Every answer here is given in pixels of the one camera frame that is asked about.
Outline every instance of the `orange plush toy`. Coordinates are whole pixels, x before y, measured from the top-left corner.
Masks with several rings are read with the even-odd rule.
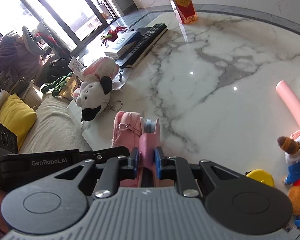
[[[288,197],[292,203],[293,214],[296,216],[295,224],[300,228],[300,136],[296,140],[281,136],[278,138],[278,144],[285,151],[285,159],[289,165],[289,174],[283,182],[293,184]]]

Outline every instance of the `yellow cushion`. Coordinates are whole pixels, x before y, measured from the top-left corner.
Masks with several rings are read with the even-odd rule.
[[[36,119],[35,111],[27,106],[17,94],[9,96],[0,109],[0,121],[4,127],[17,136],[18,150]]]

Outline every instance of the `red feather decoration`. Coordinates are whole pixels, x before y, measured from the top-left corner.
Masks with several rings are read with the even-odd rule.
[[[100,37],[102,40],[101,45],[105,44],[107,46],[107,41],[115,41],[118,38],[118,33],[124,33],[128,28],[123,26],[117,26],[114,30],[109,30],[106,35]]]

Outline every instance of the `window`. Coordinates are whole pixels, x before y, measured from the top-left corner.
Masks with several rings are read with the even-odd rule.
[[[29,12],[20,0],[0,0],[0,33],[5,35],[15,30],[22,33],[23,25],[33,30],[38,20]]]
[[[30,31],[44,20],[63,43],[78,54],[116,15],[105,0],[0,0],[0,33]]]

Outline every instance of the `orange liquid bottle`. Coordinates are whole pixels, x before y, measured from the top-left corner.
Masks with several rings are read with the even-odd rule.
[[[194,22],[198,18],[192,0],[170,0],[170,3],[178,22],[187,24]]]

